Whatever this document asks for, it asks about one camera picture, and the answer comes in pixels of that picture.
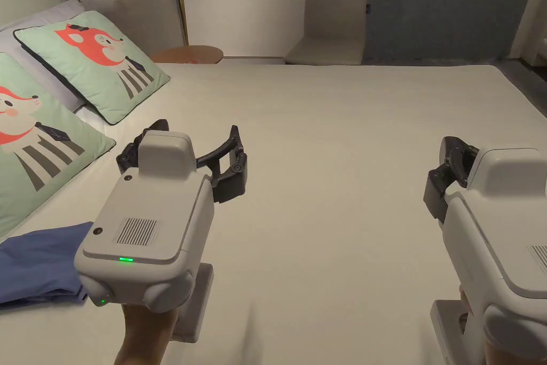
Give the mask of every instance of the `mattress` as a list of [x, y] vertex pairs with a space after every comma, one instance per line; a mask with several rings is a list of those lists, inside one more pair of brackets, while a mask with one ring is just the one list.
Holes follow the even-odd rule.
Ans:
[[[423, 193], [439, 143], [527, 143], [547, 120], [494, 67], [162, 65], [172, 80], [115, 126], [118, 142], [13, 233], [93, 221], [125, 144], [159, 118], [199, 156], [240, 128], [247, 192], [217, 205], [200, 340], [164, 364], [441, 363], [434, 299], [458, 279]], [[2, 314], [11, 365], [112, 363], [120, 307]]]

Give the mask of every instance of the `human hand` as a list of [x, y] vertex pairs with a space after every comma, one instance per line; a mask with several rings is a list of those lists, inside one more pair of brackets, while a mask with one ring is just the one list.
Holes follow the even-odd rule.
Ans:
[[114, 365], [159, 365], [173, 335], [178, 309], [153, 313], [141, 305], [122, 305], [125, 337]]
[[[466, 311], [469, 313], [468, 315], [473, 315], [473, 311], [471, 310], [471, 305], [469, 300], [467, 299], [467, 296], [465, 295], [465, 291], [463, 291], [462, 286], [459, 286], [459, 296], [462, 300], [462, 304], [465, 307]], [[521, 358], [517, 358], [514, 355], [511, 355], [508, 352], [504, 352], [488, 341], [485, 340], [485, 356], [486, 356], [486, 365], [546, 365], [547, 361], [533, 361], [533, 360], [523, 360]]]

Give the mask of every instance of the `white pillow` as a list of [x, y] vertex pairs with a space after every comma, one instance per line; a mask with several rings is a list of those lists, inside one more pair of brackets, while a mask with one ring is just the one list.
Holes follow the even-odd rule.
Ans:
[[51, 96], [59, 100], [71, 112], [83, 106], [84, 101], [75, 96], [58, 78], [26, 52], [21, 47], [21, 43], [13, 36], [13, 32], [19, 28], [58, 23], [71, 19], [84, 11], [85, 8], [79, 0], [66, 0], [50, 9], [0, 28], [0, 52], [5, 52], [12, 56]]

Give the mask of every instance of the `cartoon fox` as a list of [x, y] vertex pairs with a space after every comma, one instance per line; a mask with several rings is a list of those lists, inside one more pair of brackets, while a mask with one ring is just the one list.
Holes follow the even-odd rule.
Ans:
[[0, 147], [17, 156], [36, 191], [84, 153], [64, 131], [36, 122], [31, 114], [39, 107], [38, 96], [22, 98], [0, 86]]
[[116, 40], [98, 28], [68, 25], [55, 31], [69, 45], [77, 47], [90, 60], [108, 66], [120, 77], [132, 99], [154, 81], [143, 65], [125, 55], [123, 39]]

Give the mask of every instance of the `gray wall panel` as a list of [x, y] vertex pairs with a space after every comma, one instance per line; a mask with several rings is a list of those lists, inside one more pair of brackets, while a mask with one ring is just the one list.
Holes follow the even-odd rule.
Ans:
[[365, 58], [506, 56], [527, 0], [368, 0]]

